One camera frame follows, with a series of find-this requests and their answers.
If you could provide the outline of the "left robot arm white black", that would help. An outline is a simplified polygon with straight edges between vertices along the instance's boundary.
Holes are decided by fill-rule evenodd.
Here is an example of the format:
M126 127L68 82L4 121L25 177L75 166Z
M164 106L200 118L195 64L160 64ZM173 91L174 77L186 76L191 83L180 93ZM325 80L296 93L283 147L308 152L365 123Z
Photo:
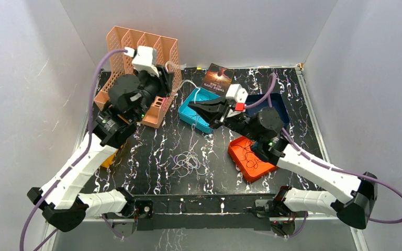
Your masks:
M85 218L118 213L123 218L138 214L135 197L124 188L109 192L82 193L95 171L115 154L137 130L157 97L169 97L174 73L157 66L158 74L134 70L119 76L108 91L108 100L82 144L57 175L27 196L47 222L62 232L76 228Z

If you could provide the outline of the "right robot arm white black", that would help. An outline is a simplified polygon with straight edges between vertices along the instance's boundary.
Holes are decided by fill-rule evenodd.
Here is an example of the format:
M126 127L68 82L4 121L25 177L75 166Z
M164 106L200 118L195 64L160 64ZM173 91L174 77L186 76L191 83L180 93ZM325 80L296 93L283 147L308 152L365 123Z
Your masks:
M283 187L271 206L280 216L308 211L336 216L346 225L365 229L377 199L375 175L362 177L310 155L285 135L285 123L275 107L263 107L248 115L243 104L224 97L190 101L188 106L216 129L225 126L253 141L251 152L261 161L288 170L314 182L322 191Z

